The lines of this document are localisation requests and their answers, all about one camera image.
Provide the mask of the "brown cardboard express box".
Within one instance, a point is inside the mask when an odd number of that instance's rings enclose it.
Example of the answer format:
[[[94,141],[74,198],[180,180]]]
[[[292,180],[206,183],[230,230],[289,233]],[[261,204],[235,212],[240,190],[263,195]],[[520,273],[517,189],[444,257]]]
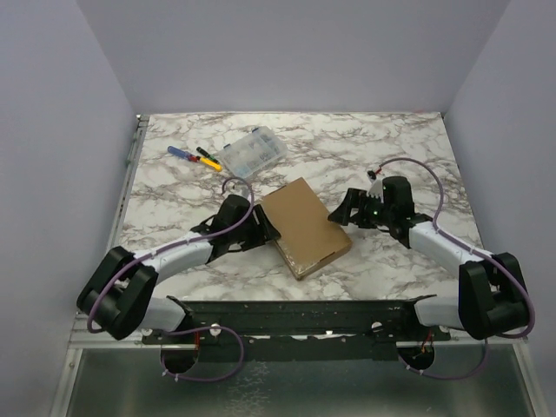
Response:
[[[301,281],[352,248],[343,228],[303,178],[265,195],[261,207],[281,237],[277,248],[294,278]]]

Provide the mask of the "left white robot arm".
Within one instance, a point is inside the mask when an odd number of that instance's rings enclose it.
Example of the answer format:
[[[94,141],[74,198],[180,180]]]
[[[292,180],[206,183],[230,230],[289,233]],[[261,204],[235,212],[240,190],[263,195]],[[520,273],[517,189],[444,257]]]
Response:
[[[162,330],[170,341],[191,335],[189,311],[173,296],[153,296],[157,284],[190,268],[281,238],[260,204],[240,195],[226,197],[218,212],[185,236],[157,248],[130,252],[116,246],[102,259],[76,300],[91,333],[122,340],[139,329]]]

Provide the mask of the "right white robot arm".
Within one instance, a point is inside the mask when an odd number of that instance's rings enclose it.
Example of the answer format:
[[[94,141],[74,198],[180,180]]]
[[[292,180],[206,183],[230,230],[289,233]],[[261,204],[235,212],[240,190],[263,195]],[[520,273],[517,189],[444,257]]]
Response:
[[[403,176],[376,181],[369,191],[350,188],[328,216],[330,222],[381,229],[458,279],[458,293],[428,296],[399,319],[400,332],[418,340],[430,327],[463,330],[476,340],[526,327],[531,319],[520,265],[510,254],[468,247],[436,230],[432,217],[416,212],[410,182]]]

